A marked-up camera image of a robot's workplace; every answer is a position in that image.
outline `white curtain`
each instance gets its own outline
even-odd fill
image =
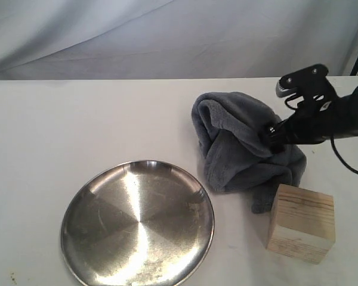
[[[0,79],[340,75],[358,0],[0,0]]]

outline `white tabletop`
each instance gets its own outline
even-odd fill
[[[242,91],[290,115],[276,79],[0,82],[0,286],[78,285],[60,253],[60,225],[80,187],[101,171],[139,159],[176,164],[204,183],[190,118],[198,95]],[[358,77],[332,77],[339,95]],[[358,138],[337,148],[358,168]],[[328,142],[302,146],[301,187],[332,194],[337,241],[320,265],[264,248],[269,214],[246,194],[208,191],[215,237],[185,286],[358,285],[358,176]]]

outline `wooden cube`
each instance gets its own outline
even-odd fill
[[[267,249],[318,264],[334,242],[333,197],[280,185],[271,210]]]

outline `black cable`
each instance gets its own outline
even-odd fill
[[[349,164],[346,163],[346,161],[342,158],[341,154],[338,152],[335,143],[334,143],[334,135],[332,135],[330,137],[330,143],[332,144],[332,149],[334,154],[336,155],[336,157],[341,161],[341,163],[348,168],[350,171],[352,171],[353,173],[358,175],[358,170],[354,169],[353,167],[351,167]]]

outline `microfiber cloth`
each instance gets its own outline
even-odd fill
[[[270,211],[279,184],[298,186],[306,157],[296,145],[272,154],[259,139],[264,125],[280,117],[263,102],[241,92],[209,92],[192,108],[205,159],[204,174],[218,192],[250,189],[252,212]]]

